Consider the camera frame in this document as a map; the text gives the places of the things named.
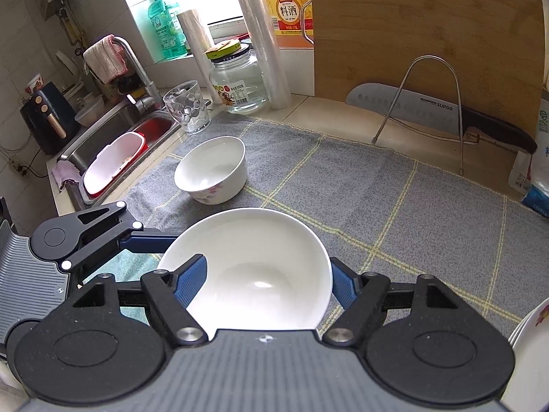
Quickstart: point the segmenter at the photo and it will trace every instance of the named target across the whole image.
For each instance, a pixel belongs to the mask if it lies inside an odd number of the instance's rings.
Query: bolt
[[[349,329],[331,329],[326,332],[326,336],[333,342],[349,342],[355,337],[355,334]]]
[[[204,332],[196,327],[184,327],[183,329],[177,330],[176,333],[177,339],[185,342],[198,341],[203,335]]]

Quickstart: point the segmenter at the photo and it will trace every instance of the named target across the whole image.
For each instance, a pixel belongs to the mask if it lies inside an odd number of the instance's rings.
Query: chef knife
[[[385,115],[397,92],[397,87],[382,83],[363,83],[353,88],[345,103]],[[528,133],[493,116],[461,107],[463,133],[474,127],[492,139],[515,146],[533,154],[537,144]],[[391,117],[413,122],[459,136],[458,107],[445,100],[432,98],[409,90],[402,90]]]

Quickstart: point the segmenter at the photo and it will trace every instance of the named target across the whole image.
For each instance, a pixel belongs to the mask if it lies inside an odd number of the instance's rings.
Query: pink cloth
[[[82,177],[78,169],[72,164],[65,160],[58,161],[57,164],[51,169],[51,174],[56,180],[57,187],[60,191],[65,188],[67,181],[72,181],[75,184],[78,184]]]

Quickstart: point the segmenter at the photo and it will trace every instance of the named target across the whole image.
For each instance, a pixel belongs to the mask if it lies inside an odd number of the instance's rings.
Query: cutting board
[[[455,69],[463,104],[534,137],[544,77],[541,0],[313,0],[315,96],[344,101],[355,86],[398,87],[432,54]],[[405,88],[457,103],[450,71],[418,63]]]

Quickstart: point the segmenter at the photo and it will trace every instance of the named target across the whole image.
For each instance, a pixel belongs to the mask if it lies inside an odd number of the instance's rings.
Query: checkered mat
[[[244,141],[249,177],[235,198],[206,206],[181,192],[173,175],[188,151],[218,136]],[[236,207],[282,211],[358,273],[377,271],[395,282],[436,275],[504,335],[549,296],[549,224],[540,215],[392,150],[262,119],[218,115],[126,201],[147,227],[176,233]],[[341,311],[332,297],[319,331]]]

